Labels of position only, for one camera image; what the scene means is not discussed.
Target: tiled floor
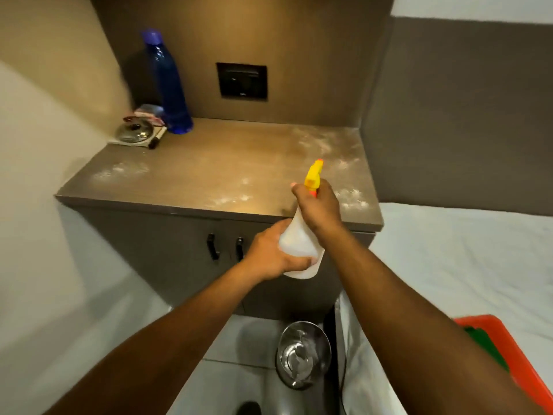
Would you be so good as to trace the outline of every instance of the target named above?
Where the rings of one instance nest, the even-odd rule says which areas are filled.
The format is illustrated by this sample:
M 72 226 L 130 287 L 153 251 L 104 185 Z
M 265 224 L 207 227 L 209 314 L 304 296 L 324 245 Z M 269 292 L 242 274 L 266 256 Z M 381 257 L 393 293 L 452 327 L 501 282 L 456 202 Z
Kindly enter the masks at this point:
M 169 415 L 234 415 L 247 401 L 263 415 L 320 413 L 306 397 L 284 386 L 274 368 L 280 333 L 276 320 L 233 315 L 185 384 Z

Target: white spray bottle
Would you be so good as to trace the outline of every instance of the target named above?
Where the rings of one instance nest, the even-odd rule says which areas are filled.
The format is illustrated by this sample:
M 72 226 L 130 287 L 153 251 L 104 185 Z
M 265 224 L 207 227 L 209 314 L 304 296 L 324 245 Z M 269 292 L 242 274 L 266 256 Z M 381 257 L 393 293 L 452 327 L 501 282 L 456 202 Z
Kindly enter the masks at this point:
M 319 159 L 309 168 L 308 175 L 305 178 L 304 185 L 314 197 L 317 197 L 317 189 L 321 184 L 321 170 L 322 160 Z M 292 256 L 313 256 L 317 258 L 317 262 L 308 269 L 285 272 L 284 275 L 291 278 L 308 279 L 313 278 L 317 274 L 325 250 L 319 244 L 313 231 L 305 223 L 299 207 L 292 222 L 280 236 L 279 246 L 283 252 Z

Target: purple bottle cap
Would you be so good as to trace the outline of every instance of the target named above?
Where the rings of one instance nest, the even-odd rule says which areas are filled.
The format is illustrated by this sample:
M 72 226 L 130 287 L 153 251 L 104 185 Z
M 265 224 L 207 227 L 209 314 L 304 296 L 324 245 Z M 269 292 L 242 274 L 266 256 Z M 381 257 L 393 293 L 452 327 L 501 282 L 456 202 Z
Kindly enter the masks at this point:
M 148 45 L 159 45 L 163 43 L 162 34 L 159 30 L 146 29 L 142 32 L 142 39 Z

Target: person's left hand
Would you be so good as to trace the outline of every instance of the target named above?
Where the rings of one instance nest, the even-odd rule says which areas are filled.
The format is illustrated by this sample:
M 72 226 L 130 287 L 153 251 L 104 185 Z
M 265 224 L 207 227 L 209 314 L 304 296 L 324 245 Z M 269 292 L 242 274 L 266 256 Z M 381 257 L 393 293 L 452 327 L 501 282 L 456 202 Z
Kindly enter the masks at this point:
M 316 262 L 316 258 L 292 256 L 280 250 L 280 235 L 291 222 L 290 218 L 281 220 L 267 230 L 257 233 L 253 239 L 240 264 L 257 282 L 277 278 L 288 271 L 303 271 Z

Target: blue bottle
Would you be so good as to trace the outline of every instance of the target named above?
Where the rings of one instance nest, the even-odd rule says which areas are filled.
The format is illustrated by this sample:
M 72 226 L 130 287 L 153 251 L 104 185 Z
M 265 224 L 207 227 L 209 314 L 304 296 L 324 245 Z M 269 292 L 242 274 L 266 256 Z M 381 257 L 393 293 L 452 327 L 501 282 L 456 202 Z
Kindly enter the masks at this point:
M 194 123 L 186 107 L 179 72 L 173 57 L 163 44 L 161 33 L 148 29 L 142 32 L 142 39 L 146 43 L 151 70 L 162 98 L 167 129 L 174 134 L 186 134 L 192 131 Z

